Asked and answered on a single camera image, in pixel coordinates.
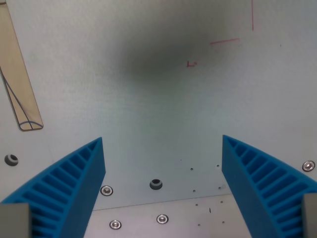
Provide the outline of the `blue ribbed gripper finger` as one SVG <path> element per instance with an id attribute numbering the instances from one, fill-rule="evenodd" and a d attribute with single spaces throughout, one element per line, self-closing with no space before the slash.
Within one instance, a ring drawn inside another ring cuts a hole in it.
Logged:
<path id="1" fill-rule="evenodd" d="M 283 161 L 222 137 L 222 173 L 253 238 L 304 237 L 302 199 L 317 182 Z"/>
<path id="2" fill-rule="evenodd" d="M 105 174 L 99 137 L 47 167 L 2 203 L 30 206 L 34 238 L 82 238 Z"/>

